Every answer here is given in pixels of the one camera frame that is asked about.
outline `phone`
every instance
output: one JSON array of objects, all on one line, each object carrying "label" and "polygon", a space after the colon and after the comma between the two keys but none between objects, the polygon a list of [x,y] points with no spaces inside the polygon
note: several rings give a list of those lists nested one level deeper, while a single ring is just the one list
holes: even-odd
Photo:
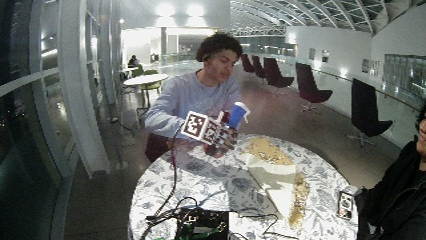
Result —
[{"label": "phone", "polygon": [[351,219],[352,211],[352,195],[339,191],[338,203],[336,203],[336,216],[344,220]]}]

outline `curved ceiling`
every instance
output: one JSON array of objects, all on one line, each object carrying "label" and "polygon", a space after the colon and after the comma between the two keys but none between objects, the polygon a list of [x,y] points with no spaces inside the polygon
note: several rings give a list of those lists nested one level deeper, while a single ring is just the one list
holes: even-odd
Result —
[{"label": "curved ceiling", "polygon": [[286,26],[319,26],[372,35],[424,0],[230,0],[234,35],[282,34]]}]

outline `person in background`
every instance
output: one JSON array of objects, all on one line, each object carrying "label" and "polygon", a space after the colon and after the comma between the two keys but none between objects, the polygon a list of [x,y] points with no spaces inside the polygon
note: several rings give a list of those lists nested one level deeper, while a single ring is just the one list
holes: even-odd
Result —
[{"label": "person in background", "polygon": [[138,64],[138,60],[135,58],[135,55],[131,55],[131,58],[127,63],[127,68],[135,67],[137,64]]},{"label": "person in background", "polygon": [[[231,73],[240,54],[238,40],[215,33],[205,38],[197,50],[195,59],[203,63],[202,68],[163,82],[162,92],[145,115],[145,129],[150,132],[145,154],[150,162],[170,149],[170,139],[189,111],[214,117],[221,111],[230,111],[239,101]],[[175,145],[187,141],[177,133]]]},{"label": "person in background", "polygon": [[354,197],[358,240],[426,239],[426,103],[415,128],[418,135],[400,150],[382,180]]}]

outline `round table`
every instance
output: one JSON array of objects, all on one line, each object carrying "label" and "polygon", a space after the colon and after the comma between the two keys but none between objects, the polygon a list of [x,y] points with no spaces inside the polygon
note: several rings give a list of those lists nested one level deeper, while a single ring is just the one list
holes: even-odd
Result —
[{"label": "round table", "polygon": [[[178,201],[190,196],[197,199],[198,206],[203,209],[238,211],[252,208],[262,214],[278,213],[247,171],[243,156],[252,139],[267,140],[268,144],[286,154],[310,189],[300,226],[290,229],[286,223],[278,221],[268,232],[292,237],[287,239],[355,239],[358,222],[355,205],[350,221],[335,216],[339,190],[346,192],[352,190],[346,179],[315,153],[291,142],[262,135],[239,134],[235,149],[219,159],[203,153],[198,142],[177,147],[175,192],[162,211],[174,208]],[[129,213],[130,239],[139,239],[147,226],[145,217],[154,214],[170,193],[173,176],[170,152],[167,152],[149,166],[134,189]],[[183,205],[194,206],[194,202],[187,200]],[[232,215],[228,216],[228,230],[246,239],[264,239],[264,237],[275,239],[271,235],[262,236],[272,220],[239,218]],[[146,239],[174,239],[175,225],[174,219],[166,220],[151,228]],[[234,239],[240,239],[238,235],[232,236]]]},{"label": "round table", "polygon": [[[127,80],[123,81],[123,85],[125,86],[135,86],[135,85],[143,85],[143,84],[150,84],[150,83],[155,83],[155,82],[161,82],[163,79],[166,79],[169,77],[167,74],[150,74],[150,75],[141,75],[137,76],[134,78],[130,78]],[[142,90],[142,107],[138,107],[135,109],[135,111],[138,110],[143,110],[142,114],[147,111],[147,109],[150,108],[150,101],[149,101],[149,90],[145,89],[145,93]]]},{"label": "round table", "polygon": [[147,83],[154,83],[154,82],[159,82],[163,79],[166,79],[169,77],[167,74],[151,74],[151,75],[141,75],[137,76],[134,78],[130,78],[127,80],[123,81],[123,85],[126,86],[134,86],[134,85],[142,85],[142,84],[147,84]]}]

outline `chair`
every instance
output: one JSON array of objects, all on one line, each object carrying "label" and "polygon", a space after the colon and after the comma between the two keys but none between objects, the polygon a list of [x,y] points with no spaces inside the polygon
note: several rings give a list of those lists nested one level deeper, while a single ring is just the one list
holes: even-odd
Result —
[{"label": "chair", "polygon": [[278,95],[278,88],[284,88],[291,85],[294,77],[283,77],[278,68],[278,63],[274,58],[263,58],[263,70],[266,83],[276,88],[275,96]]},{"label": "chair", "polygon": [[[143,72],[143,75],[151,75],[151,74],[158,74],[158,71],[157,70],[146,70]],[[141,91],[145,92],[145,94],[146,94],[147,107],[150,107],[149,90],[157,90],[157,94],[159,94],[159,88],[161,88],[161,82],[154,82],[154,83],[147,83],[147,84],[141,85]],[[145,105],[145,94],[142,94],[142,105]]]},{"label": "chair", "polygon": [[263,70],[263,67],[262,67],[262,64],[260,64],[259,57],[255,56],[255,55],[251,55],[251,61],[252,61],[252,67],[254,67],[255,76],[262,79],[262,83],[263,83],[264,70]]},{"label": "chair", "polygon": [[240,55],[242,69],[247,73],[254,73],[254,67],[250,63],[248,56],[243,53]]},{"label": "chair", "polygon": [[364,137],[380,135],[392,124],[390,120],[378,120],[375,88],[355,78],[351,83],[351,124],[360,132],[358,136],[347,137],[359,140],[360,147],[364,142],[375,145]]},{"label": "chair", "polygon": [[314,75],[311,73],[310,65],[295,63],[295,75],[298,84],[298,95],[303,98],[308,105],[303,106],[302,112],[312,111],[320,114],[315,107],[311,106],[312,103],[322,103],[331,97],[331,90],[318,90]]},{"label": "chair", "polygon": [[137,69],[134,69],[134,70],[131,71],[131,76],[133,76],[133,77],[137,77],[137,76],[143,75],[143,67],[142,67],[142,64],[137,64],[135,67],[137,67]]}]

